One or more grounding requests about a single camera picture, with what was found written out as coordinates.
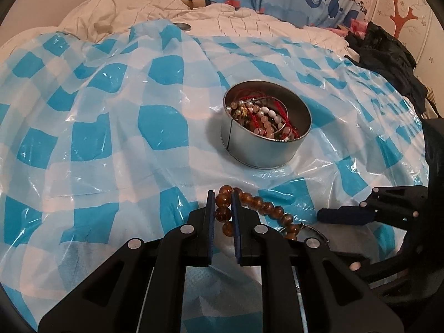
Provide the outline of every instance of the bed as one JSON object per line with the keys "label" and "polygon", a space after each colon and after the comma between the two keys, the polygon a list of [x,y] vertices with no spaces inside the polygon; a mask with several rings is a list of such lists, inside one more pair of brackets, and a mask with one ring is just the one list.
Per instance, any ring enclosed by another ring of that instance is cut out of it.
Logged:
{"label": "bed", "polygon": [[[27,322],[36,329],[128,239],[161,238],[223,184],[309,224],[373,186],[427,185],[411,103],[344,59],[353,53],[322,28],[183,0],[88,0],[59,26],[5,43],[0,281]],[[221,143],[221,99],[246,79],[286,86],[311,111],[312,131],[282,168],[245,167]],[[316,226],[333,250],[373,261],[395,254],[403,237],[378,223]],[[223,327],[260,331],[261,287],[217,223],[213,265],[187,272],[183,331]]]}

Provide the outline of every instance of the amber bead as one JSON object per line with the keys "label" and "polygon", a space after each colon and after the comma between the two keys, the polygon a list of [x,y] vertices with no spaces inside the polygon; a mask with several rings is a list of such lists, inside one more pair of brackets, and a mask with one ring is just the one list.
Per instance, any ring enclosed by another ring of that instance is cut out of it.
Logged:
{"label": "amber bead", "polygon": [[231,219],[231,210],[227,206],[217,208],[215,218],[222,223],[228,221]]}
{"label": "amber bead", "polygon": [[281,219],[284,213],[284,208],[282,208],[281,206],[275,206],[273,211],[270,213],[270,218]]}
{"label": "amber bead", "polygon": [[264,206],[264,200],[260,196],[255,196],[253,201],[250,203],[249,208],[252,210],[262,209]]}
{"label": "amber bead", "polygon": [[296,234],[295,233],[287,233],[284,235],[285,239],[289,239],[289,240],[296,240]]}
{"label": "amber bead", "polygon": [[301,229],[302,229],[302,224],[290,224],[287,227],[286,232],[287,233],[294,233],[294,234],[298,235],[299,232],[301,231]]}
{"label": "amber bead", "polygon": [[232,237],[234,236],[234,227],[233,227],[233,223],[231,221],[227,221],[223,224],[222,226],[222,232],[227,236],[227,237]]}
{"label": "amber bead", "polygon": [[281,219],[279,219],[280,226],[289,226],[293,223],[294,217],[291,214],[284,214]]}
{"label": "amber bead", "polygon": [[266,201],[262,208],[259,209],[259,214],[261,215],[270,215],[274,210],[274,205],[272,202],[270,201]]}
{"label": "amber bead", "polygon": [[250,193],[243,193],[241,203],[243,206],[249,206],[253,201],[253,196]]}
{"label": "amber bead", "polygon": [[218,194],[216,196],[216,205],[220,208],[222,206],[229,206],[231,204],[231,195]]}
{"label": "amber bead", "polygon": [[223,187],[221,187],[219,189],[219,194],[231,195],[232,192],[233,192],[233,188],[229,185],[224,185]]}
{"label": "amber bead", "polygon": [[239,199],[242,199],[243,192],[241,188],[233,188],[233,190],[239,195]]}

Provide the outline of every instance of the tree wall decal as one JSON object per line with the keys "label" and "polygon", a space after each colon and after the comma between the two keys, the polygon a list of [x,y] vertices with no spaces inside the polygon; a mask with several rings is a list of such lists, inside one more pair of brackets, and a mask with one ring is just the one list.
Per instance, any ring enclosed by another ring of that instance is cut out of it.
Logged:
{"label": "tree wall decal", "polygon": [[399,13],[398,1],[399,0],[393,0],[393,2],[395,4],[395,16],[390,15],[390,19],[393,20],[393,22],[395,23],[395,26],[396,26],[394,37],[396,37],[397,39],[399,38],[399,34],[401,33],[401,30],[407,21],[418,19],[418,16],[415,16],[413,14],[413,9],[411,7],[408,8],[407,15],[405,17],[402,17]]}

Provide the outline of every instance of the silver tin can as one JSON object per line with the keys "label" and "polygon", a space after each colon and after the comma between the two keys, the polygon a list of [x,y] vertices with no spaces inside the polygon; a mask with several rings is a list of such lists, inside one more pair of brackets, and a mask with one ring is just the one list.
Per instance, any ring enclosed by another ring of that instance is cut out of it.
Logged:
{"label": "silver tin can", "polygon": [[[259,136],[233,120],[226,107],[257,91],[280,100],[288,110],[288,118],[297,128],[299,138],[279,141]],[[232,86],[223,99],[222,142],[227,151],[241,163],[257,169],[274,169],[288,163],[296,154],[311,128],[307,105],[287,88],[266,81],[246,81]]]}

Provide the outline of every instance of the brown bead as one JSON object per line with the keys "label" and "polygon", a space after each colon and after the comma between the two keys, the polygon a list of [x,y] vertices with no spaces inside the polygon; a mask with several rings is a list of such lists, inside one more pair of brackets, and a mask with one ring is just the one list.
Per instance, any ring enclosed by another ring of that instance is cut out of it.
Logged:
{"label": "brown bead", "polygon": [[231,210],[226,206],[217,208],[215,212],[215,218],[222,223],[228,221],[231,219]]}
{"label": "brown bead", "polygon": [[294,233],[298,235],[301,229],[302,229],[302,224],[290,224],[285,231],[287,233]]}
{"label": "brown bead", "polygon": [[264,200],[260,196],[255,196],[253,201],[250,203],[249,208],[252,210],[262,209],[264,206]]}
{"label": "brown bead", "polygon": [[249,206],[253,201],[253,196],[250,193],[243,193],[241,203],[243,206]]}
{"label": "brown bead", "polygon": [[285,239],[289,239],[289,240],[296,240],[296,234],[295,233],[287,233],[284,235]]}
{"label": "brown bead", "polygon": [[233,222],[231,222],[231,221],[227,221],[226,223],[224,223],[223,226],[222,226],[222,232],[223,232],[227,237],[232,237],[232,236],[234,236]]}
{"label": "brown bead", "polygon": [[216,196],[216,205],[220,208],[222,206],[229,206],[231,204],[231,195],[218,194]]}
{"label": "brown bead", "polygon": [[280,226],[289,226],[290,224],[293,223],[294,220],[294,216],[291,214],[284,214],[283,217],[281,219],[279,219],[279,225]]}
{"label": "brown bead", "polygon": [[219,189],[219,194],[231,195],[232,192],[233,192],[233,188],[229,185],[224,185],[223,187],[221,187]]}
{"label": "brown bead", "polygon": [[241,188],[233,188],[233,190],[239,195],[239,199],[242,199],[243,192]]}
{"label": "brown bead", "polygon": [[270,215],[274,211],[274,205],[270,201],[266,201],[262,208],[259,209],[259,214],[261,215]]}
{"label": "brown bead", "polygon": [[284,215],[284,208],[281,206],[275,206],[273,211],[270,213],[270,218],[272,219],[281,219]]}

